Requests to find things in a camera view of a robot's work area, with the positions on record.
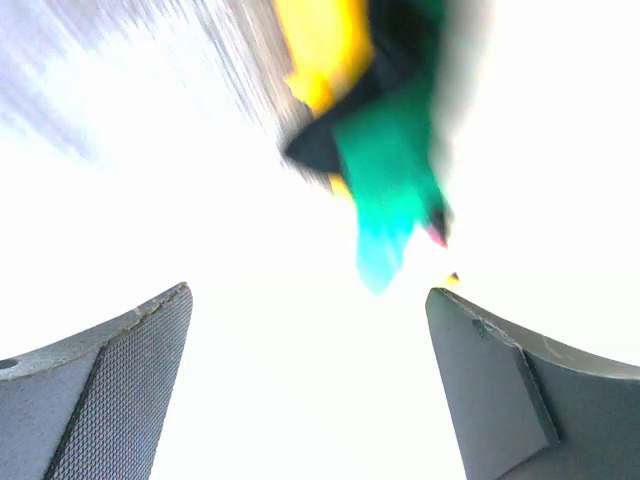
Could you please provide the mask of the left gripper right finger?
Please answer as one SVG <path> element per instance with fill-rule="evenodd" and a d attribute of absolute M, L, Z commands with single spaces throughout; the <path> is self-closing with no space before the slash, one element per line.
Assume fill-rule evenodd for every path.
<path fill-rule="evenodd" d="M 426 315 L 469 479 L 636 479 L 639 369 L 432 289 Z"/>

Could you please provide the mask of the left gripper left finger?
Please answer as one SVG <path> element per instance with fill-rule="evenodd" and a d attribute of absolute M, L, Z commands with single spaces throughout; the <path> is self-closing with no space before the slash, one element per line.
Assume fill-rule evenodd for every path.
<path fill-rule="evenodd" d="M 2 360 L 2 479 L 149 478 L 192 307 L 180 283 L 119 317 Z"/>

